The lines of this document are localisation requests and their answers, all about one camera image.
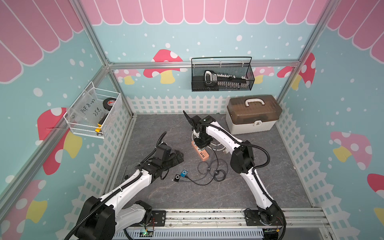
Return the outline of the blue mp3 player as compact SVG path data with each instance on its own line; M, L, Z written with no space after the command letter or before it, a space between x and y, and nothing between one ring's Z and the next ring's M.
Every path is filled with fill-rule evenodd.
M183 177L183 178L185 178L185 177L187 176L187 174L188 174L188 171L183 170L183 171L181 172L180 176Z

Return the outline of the black mp3 player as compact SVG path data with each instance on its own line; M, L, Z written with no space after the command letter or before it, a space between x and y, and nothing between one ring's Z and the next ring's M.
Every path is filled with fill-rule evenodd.
M180 181L180 178L180 175L175 175L174 181L178 183Z

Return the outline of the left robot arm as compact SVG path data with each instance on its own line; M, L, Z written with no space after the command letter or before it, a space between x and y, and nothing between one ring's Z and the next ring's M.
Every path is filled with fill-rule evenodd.
M166 143L158 145L152 153L136 166L135 173L103 196L89 197L80 212L75 226L65 236L80 240L111 240L115 233L135 224L150 222L152 207L143 201L125 205L141 190L156 179L167 176L169 169L184 161L184 154L173 150Z

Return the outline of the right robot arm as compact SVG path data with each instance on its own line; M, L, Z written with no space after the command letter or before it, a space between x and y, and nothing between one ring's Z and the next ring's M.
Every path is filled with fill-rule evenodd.
M234 137L222 128L212 116L190 117L185 111L183 114L192 126L194 141L199 148L207 147L212 140L217 140L231 154L230 166L234 172L241 175L250 188L257 203L261 223L269 226L275 223L277 219L281 219L282 226L286 227L287 222L283 210L268 193L257 173L257 169L270 163L270 154L262 147ZM260 150L266 155L267 160L264 164L255 164L253 149Z

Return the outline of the orange power strip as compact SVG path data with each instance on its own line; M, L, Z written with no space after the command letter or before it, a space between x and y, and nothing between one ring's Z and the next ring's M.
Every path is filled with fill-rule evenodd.
M194 141L192 141L191 144L203 162L205 162L209 159L210 156L206 150L201 150L200 148L198 148L198 146L196 145L196 143Z

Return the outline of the white storage box brown lid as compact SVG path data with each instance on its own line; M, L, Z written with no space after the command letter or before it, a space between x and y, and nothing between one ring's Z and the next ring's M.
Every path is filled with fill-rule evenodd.
M232 135L264 132L271 130L282 111L272 95L231 98L226 122Z

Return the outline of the socket bit set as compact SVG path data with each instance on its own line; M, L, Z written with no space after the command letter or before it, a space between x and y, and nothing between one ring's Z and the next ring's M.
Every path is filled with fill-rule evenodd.
M245 77L236 78L233 75L217 74L208 70L204 72L204 84L219 89L246 90L250 87L249 80Z

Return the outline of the black tape roll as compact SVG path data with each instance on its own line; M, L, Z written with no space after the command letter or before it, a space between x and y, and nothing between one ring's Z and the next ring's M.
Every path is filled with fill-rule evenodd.
M116 98L106 98L103 100L103 107L107 110L110 111L112 107L114 106L116 102Z

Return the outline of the clear acrylic wall bin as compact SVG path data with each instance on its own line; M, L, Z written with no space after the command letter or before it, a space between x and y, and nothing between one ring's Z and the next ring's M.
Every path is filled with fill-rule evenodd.
M103 107L103 100L106 98L117 99L110 111ZM74 135L104 139L110 133L122 109L122 104L120 93L96 88L91 82L67 109L64 119ZM95 129L105 114L108 116L102 126L102 132L98 134Z

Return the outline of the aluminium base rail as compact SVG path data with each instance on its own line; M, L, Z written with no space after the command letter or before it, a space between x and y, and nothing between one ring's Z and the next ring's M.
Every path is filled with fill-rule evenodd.
M257 210L168 209L152 212L152 221L138 223L140 211L125 209L121 223L97 228L98 240L333 240L320 208L285 208L270 225Z

